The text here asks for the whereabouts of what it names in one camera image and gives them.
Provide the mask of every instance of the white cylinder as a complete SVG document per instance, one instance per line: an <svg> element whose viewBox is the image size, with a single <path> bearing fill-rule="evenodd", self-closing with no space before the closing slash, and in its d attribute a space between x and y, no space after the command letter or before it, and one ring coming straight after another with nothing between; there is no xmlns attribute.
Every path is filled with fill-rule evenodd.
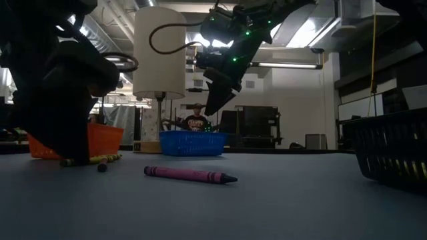
<svg viewBox="0 0 427 240"><path fill-rule="evenodd" d="M149 35L160 25L186 23L177 11L163 7L143 7L135 16L134 56L139 68L133 73L133 94L155 99L156 92L166 93L166 99L185 96L185 49L160 55L149 46ZM159 51L172 51L185 45L185 27L166 27L153 36Z"/></svg>

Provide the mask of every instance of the table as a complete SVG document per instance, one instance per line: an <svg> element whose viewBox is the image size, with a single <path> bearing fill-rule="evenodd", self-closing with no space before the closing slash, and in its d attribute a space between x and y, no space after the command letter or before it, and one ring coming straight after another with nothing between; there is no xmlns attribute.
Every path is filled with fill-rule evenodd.
<svg viewBox="0 0 427 240"><path fill-rule="evenodd" d="M0 239L427 237L427 198L365 179L355 155L122 154L106 173L0 156ZM222 171L239 181L146 177L146 165Z"/></svg>

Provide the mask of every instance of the orange plastic basket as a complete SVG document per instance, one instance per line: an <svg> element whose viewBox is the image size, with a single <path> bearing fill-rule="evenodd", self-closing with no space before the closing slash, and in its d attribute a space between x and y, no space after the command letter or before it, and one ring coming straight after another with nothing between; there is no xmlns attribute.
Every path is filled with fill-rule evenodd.
<svg viewBox="0 0 427 240"><path fill-rule="evenodd" d="M89 156L117 154L120 148L123 129L101 124L88 123L87 137L89 139ZM43 146L38 140L28 134L31 156L38 159L62 159L51 149Z"/></svg>

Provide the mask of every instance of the blue basket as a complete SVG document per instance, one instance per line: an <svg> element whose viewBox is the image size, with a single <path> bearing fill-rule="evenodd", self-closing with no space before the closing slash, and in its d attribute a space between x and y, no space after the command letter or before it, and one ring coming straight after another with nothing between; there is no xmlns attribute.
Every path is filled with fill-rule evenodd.
<svg viewBox="0 0 427 240"><path fill-rule="evenodd" d="M224 133L163 131L161 151L172 156L218 156L224 152L227 137Z"/></svg>

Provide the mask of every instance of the black plastic basket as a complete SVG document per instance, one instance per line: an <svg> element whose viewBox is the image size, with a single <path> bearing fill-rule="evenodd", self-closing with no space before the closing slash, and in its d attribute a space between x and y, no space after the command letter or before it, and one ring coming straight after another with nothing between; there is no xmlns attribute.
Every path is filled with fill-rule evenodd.
<svg viewBox="0 0 427 240"><path fill-rule="evenodd" d="M362 174L398 187L427 187L427 109L347 122Z"/></svg>

